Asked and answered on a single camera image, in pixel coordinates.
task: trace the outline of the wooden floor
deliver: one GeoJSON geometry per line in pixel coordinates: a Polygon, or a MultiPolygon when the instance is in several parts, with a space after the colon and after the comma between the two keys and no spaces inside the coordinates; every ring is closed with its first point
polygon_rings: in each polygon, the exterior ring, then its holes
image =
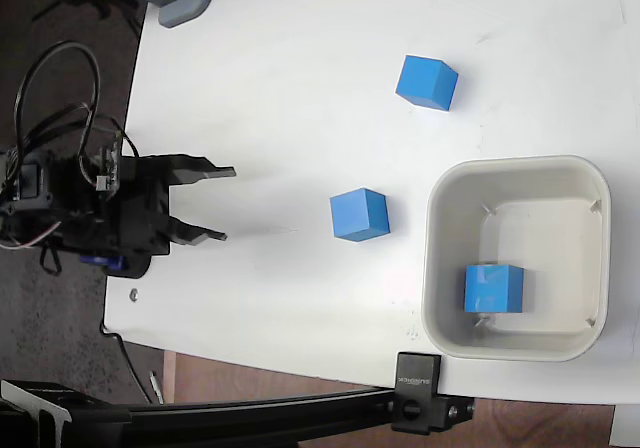
{"type": "MultiPolygon", "coordinates": [[[[284,375],[203,360],[165,357],[165,394],[176,403],[249,400],[330,393],[356,385],[284,375]]],[[[302,444],[312,448],[352,447],[605,447],[612,406],[552,405],[478,400],[473,421],[446,433],[418,437],[373,428],[302,444]]]]}

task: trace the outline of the white container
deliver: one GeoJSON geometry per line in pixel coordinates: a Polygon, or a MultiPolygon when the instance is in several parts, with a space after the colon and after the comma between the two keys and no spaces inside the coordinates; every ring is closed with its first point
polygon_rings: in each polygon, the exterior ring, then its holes
{"type": "Polygon", "coordinates": [[[460,358],[566,361],[604,327],[611,195],[583,158],[462,163],[429,200],[422,318],[433,344],[460,358]],[[464,311],[465,271],[525,269],[523,313],[464,311]]]}

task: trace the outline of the dark carpet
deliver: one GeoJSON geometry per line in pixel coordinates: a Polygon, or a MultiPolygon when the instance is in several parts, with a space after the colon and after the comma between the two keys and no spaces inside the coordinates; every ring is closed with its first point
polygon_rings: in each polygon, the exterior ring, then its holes
{"type": "MultiPolygon", "coordinates": [[[[100,20],[92,6],[62,6],[32,23],[49,2],[0,0],[0,149],[15,143],[13,104],[22,77],[42,51],[62,40],[94,50],[102,74],[100,111],[125,119],[137,38],[118,11],[100,20]]],[[[62,54],[57,61],[28,94],[27,129],[66,103],[89,99],[89,69],[81,56],[62,54]]],[[[54,149],[73,152],[78,142],[70,135],[54,149]]],[[[105,276],[76,256],[62,255],[63,272],[52,277],[39,267],[38,256],[38,250],[0,250],[0,379],[55,381],[105,401],[143,402],[116,341],[98,332],[105,276]]],[[[161,351],[128,348],[145,381],[149,370],[161,374],[161,351]]]]}

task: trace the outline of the black metal frame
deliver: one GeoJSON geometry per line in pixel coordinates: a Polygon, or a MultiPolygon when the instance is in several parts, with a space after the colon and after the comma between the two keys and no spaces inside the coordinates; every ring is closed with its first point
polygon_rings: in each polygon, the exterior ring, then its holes
{"type": "Polygon", "coordinates": [[[391,423],[427,435],[473,417],[473,398],[437,394],[440,357],[401,353],[396,388],[266,401],[111,405],[55,383],[3,381],[7,446],[284,448],[391,423]]]}

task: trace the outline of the blue block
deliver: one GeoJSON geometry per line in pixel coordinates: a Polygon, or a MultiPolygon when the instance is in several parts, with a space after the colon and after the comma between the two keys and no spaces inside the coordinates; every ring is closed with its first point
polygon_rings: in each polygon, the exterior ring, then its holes
{"type": "Polygon", "coordinates": [[[337,238],[363,241],[389,233],[387,199],[360,188],[331,198],[333,234],[337,238]]]}
{"type": "Polygon", "coordinates": [[[524,270],[511,265],[467,267],[464,311],[522,313],[524,270]]]}
{"type": "Polygon", "coordinates": [[[449,111],[458,74],[443,61],[407,56],[396,93],[414,105],[449,111]]]}

